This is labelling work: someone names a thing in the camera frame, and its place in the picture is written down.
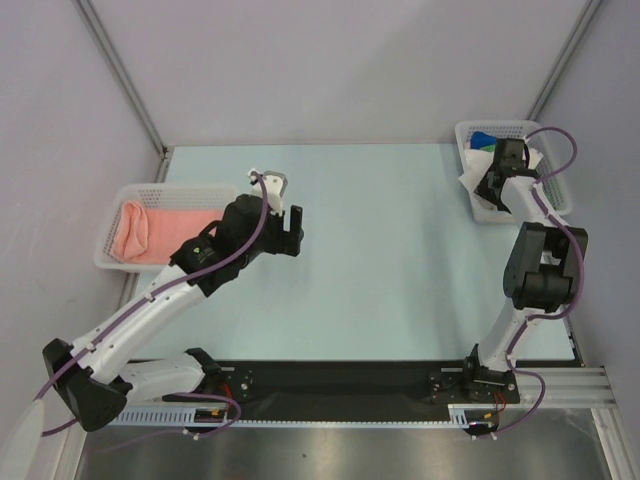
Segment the white towel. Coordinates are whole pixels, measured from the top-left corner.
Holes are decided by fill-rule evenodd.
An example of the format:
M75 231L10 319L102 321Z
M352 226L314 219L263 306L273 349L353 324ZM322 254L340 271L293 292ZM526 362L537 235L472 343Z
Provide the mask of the white towel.
M496 211L497 207L476 194L475 190L491 166L493 156L493 151L465 149L463 159L466 161L466 169L459 177L460 183L471 195L471 198L477 200L482 208L490 211Z

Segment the pink terry towel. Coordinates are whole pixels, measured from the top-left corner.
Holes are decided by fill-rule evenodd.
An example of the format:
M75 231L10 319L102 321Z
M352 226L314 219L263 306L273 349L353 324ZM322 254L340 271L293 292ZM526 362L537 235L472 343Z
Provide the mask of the pink terry towel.
M223 212L146 208L140 202L127 201L120 209L110 254L120 263L165 265L186 240L221 220Z

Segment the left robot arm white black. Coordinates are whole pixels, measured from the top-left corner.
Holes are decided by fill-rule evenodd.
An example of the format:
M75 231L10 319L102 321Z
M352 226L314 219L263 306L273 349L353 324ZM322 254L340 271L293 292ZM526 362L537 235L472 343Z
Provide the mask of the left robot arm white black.
M275 213L256 195L238 196L222 217L187 239L146 291L95 330L43 350L54 388L87 432L111 423L125 407L156 398L208 400L227 393L218 364L201 348L164 360L133 356L181 313L235 280L262 253L299 255L303 209Z

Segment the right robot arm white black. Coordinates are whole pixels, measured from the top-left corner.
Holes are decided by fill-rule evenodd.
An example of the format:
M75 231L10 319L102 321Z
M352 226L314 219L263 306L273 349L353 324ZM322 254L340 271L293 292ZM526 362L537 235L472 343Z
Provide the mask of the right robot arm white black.
M520 230L504 269L504 307L460 377L461 392L474 402L507 386L518 344L540 323L565 318L583 289L588 234L556 212L530 161L525 140L499 139L479 183L480 196L510 213Z

